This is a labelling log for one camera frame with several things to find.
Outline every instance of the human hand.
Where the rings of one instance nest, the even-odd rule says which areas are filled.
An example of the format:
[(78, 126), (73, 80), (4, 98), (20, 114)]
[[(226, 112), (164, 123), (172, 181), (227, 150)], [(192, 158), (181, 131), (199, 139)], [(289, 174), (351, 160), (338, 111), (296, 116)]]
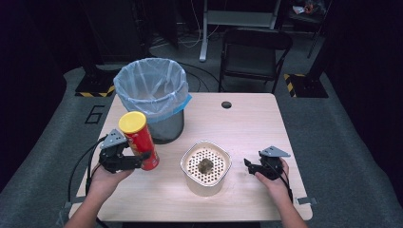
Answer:
[[(283, 158), (279, 158), (281, 160), (281, 164), (282, 164), (282, 169), (284, 170), (284, 172), (282, 172), (281, 176), (287, 180), (287, 176), (288, 176), (288, 164), (287, 162), (285, 162), (285, 160)], [(288, 189), (287, 186), (284, 184), (284, 182), (278, 178), (275, 180), (269, 180), (266, 177), (264, 177), (260, 172), (256, 172), (255, 173), (256, 178), (263, 183), (266, 188), (267, 191), (269, 192), (269, 195), (272, 197), (273, 201), (275, 202), (275, 204), (279, 204), (281, 201), (283, 200), (290, 200), (289, 196), (288, 196)]]
[(116, 190), (118, 184), (133, 173), (133, 171), (125, 170), (112, 174), (98, 163), (92, 170), (92, 181), (88, 195), (101, 202), (106, 201)]

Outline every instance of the red can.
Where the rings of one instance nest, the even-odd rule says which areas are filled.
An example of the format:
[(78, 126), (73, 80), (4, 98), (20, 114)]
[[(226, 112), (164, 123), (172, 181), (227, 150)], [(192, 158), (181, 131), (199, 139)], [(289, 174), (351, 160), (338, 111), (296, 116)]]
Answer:
[(142, 169), (151, 170), (157, 167), (160, 158), (148, 131), (146, 116), (138, 111), (128, 112), (119, 120), (119, 128), (125, 134), (134, 155), (151, 152), (150, 158), (143, 161)]

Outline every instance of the trash can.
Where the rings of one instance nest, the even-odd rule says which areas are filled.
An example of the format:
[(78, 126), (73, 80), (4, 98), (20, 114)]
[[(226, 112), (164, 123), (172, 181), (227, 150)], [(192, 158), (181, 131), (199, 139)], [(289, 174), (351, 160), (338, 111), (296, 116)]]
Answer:
[(124, 66), (113, 79), (127, 111), (147, 118), (155, 144), (171, 143), (183, 131), (183, 110), (190, 101), (186, 73), (175, 61), (145, 58)]

